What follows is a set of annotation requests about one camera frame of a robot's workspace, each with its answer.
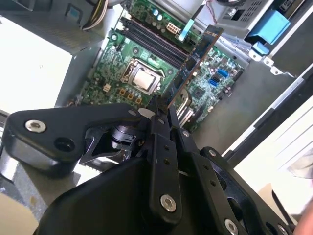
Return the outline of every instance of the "screw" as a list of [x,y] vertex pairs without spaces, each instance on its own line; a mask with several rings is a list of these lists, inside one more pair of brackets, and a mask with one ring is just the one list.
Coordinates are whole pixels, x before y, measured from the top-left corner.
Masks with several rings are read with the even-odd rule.
[[182,132],[183,134],[184,134],[184,136],[186,136],[186,137],[189,137],[190,135],[189,135],[189,133],[187,132],[187,131],[183,131]]
[[215,153],[212,149],[209,150],[209,153],[210,153],[213,157],[216,156],[216,153]]
[[284,229],[283,226],[281,226],[280,224],[278,224],[277,226],[278,226],[279,230],[282,232],[283,235],[288,235],[286,229]]
[[25,123],[25,128],[31,132],[42,133],[46,130],[46,125],[42,121],[29,120]]
[[130,109],[128,112],[129,112],[131,115],[136,116],[136,112],[135,112],[135,111],[133,111],[133,110]]
[[161,205],[168,212],[174,212],[176,210],[175,200],[168,194],[161,196]]
[[142,146],[144,143],[145,143],[144,140],[139,140],[139,141],[138,141],[138,146]]
[[224,224],[225,224],[227,230],[230,232],[230,234],[238,235],[237,226],[234,224],[233,221],[231,221],[230,219],[226,219]]

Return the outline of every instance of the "motherboard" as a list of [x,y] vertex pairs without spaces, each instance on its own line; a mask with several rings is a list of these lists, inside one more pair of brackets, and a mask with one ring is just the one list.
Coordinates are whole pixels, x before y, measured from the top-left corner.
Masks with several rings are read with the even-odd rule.
[[224,96],[232,95],[231,87],[242,72],[232,58],[211,49],[176,100],[180,125],[195,131]]
[[[184,26],[148,0],[131,1],[76,104],[124,102],[139,109],[155,94],[163,95],[201,38],[190,30],[180,41]],[[222,97],[231,95],[242,71],[234,58],[213,47],[175,100],[180,126],[195,131]]]
[[82,94],[83,104],[128,103],[147,106],[163,94],[178,70],[135,42],[113,32],[93,78]]

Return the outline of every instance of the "green circuit board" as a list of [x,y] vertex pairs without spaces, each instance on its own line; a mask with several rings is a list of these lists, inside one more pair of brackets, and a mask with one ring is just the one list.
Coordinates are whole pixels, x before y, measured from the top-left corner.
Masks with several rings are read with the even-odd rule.
[[[130,62],[137,60],[162,74],[152,94],[146,94],[126,81],[121,81]],[[81,104],[128,103],[146,107],[153,94],[163,94],[177,69],[151,54],[133,41],[113,32],[95,73],[81,93]]]
[[[158,11],[156,16],[153,14],[154,10]],[[201,37],[200,35],[190,30],[186,36],[186,39],[183,42],[179,41],[178,36],[180,31],[184,29],[185,23],[182,23],[148,0],[133,0],[129,9],[129,14],[138,19],[154,33],[169,40],[179,48],[184,49],[186,52],[191,52],[195,42],[197,42]],[[167,29],[169,23],[172,23],[174,26],[176,26],[179,29],[179,32],[172,33],[169,31]]]
[[[219,69],[225,71],[228,76],[220,75]],[[243,68],[233,59],[216,47],[212,48],[200,64],[197,75],[185,87],[192,97],[189,107],[194,110],[194,116],[190,118],[190,122],[184,125],[184,128],[190,132],[195,131],[220,101],[220,98],[223,95],[231,94],[229,88],[235,83],[234,78],[242,71]],[[219,80],[217,86],[209,83],[212,78]],[[178,107],[180,104],[181,102],[178,100],[176,106]]]

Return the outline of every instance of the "black mechanical arm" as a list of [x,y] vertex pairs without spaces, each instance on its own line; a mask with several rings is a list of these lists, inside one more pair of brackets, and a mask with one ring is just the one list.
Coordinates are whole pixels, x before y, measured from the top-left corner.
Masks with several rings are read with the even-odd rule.
[[35,235],[291,235],[288,226],[211,147],[199,151],[174,106],[127,104],[22,111],[5,124],[8,156],[49,179],[114,159],[64,192]]

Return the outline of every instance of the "cpu socket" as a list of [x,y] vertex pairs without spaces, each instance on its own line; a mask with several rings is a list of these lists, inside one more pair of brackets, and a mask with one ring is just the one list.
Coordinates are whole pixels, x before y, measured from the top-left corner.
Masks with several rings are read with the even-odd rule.
[[161,85],[164,77],[162,70],[156,70],[138,59],[131,59],[121,81],[151,95]]

